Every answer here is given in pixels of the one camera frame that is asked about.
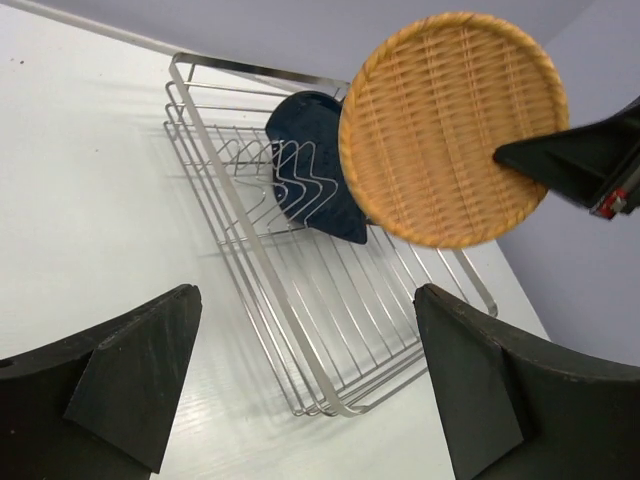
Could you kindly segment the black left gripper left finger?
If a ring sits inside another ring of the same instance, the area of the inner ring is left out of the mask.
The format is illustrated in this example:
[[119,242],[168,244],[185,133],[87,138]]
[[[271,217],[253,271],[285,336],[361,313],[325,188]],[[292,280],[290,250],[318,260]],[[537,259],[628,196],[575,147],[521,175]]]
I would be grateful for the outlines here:
[[4,479],[159,473],[202,313],[179,285],[132,311],[1,362]]

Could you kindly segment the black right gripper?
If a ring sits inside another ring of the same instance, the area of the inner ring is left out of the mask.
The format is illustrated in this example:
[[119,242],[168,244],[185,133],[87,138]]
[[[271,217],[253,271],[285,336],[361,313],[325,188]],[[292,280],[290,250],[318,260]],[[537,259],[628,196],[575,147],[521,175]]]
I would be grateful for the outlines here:
[[493,159],[593,216],[630,215],[639,206],[639,101],[596,123],[502,145]]

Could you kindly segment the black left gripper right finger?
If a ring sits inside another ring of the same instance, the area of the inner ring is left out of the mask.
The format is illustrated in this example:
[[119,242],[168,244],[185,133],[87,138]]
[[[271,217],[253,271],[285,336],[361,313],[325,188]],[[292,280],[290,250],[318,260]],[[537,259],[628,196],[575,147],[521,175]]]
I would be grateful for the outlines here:
[[414,308],[456,478],[638,478],[638,367],[544,340],[434,284]]

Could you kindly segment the orange woven round plate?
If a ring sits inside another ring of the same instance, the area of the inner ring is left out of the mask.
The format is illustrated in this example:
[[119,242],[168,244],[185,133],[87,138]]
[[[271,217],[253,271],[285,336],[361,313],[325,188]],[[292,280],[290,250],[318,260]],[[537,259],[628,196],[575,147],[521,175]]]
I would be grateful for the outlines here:
[[512,230],[546,197],[495,150],[568,126],[563,83],[532,36],[489,14],[446,12],[404,27],[363,63],[344,99],[339,156],[375,224],[459,249]]

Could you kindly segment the dark blue glazed plate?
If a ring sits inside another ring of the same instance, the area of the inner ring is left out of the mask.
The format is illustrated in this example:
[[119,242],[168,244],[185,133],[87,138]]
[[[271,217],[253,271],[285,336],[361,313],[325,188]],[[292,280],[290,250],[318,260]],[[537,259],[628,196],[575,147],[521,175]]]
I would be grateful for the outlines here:
[[342,104],[316,91],[285,98],[265,127],[272,149],[273,193],[285,217],[359,245],[367,219],[352,197],[338,152]]

